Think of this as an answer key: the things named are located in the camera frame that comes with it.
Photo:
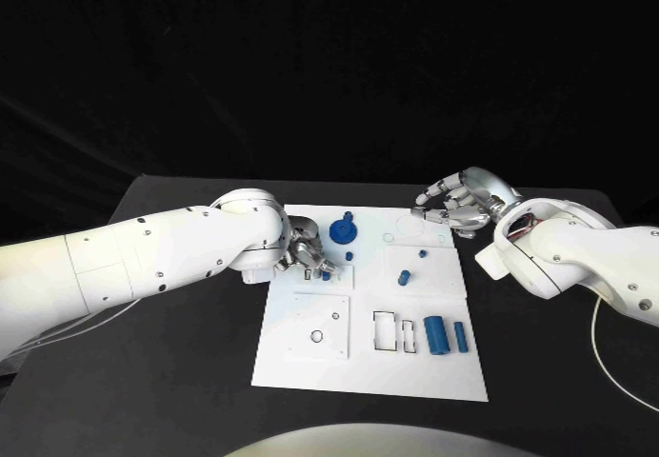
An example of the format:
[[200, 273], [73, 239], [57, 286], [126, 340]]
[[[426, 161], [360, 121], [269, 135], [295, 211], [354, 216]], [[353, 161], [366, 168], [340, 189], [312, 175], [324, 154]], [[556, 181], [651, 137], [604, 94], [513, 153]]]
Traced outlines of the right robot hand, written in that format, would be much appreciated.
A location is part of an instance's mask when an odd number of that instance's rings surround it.
[[478, 167], [452, 173], [425, 188], [415, 198], [415, 219], [446, 226], [467, 239], [523, 203], [518, 191], [488, 170]]

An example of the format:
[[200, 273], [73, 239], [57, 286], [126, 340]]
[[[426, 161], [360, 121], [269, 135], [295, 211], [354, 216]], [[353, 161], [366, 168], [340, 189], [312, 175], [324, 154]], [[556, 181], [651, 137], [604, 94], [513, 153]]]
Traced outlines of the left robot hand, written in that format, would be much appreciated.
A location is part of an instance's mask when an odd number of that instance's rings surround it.
[[302, 266], [318, 276], [322, 273], [337, 275], [341, 268], [324, 254], [320, 230], [315, 222], [302, 216], [289, 215], [289, 240], [282, 257], [275, 264], [279, 271], [292, 266]]

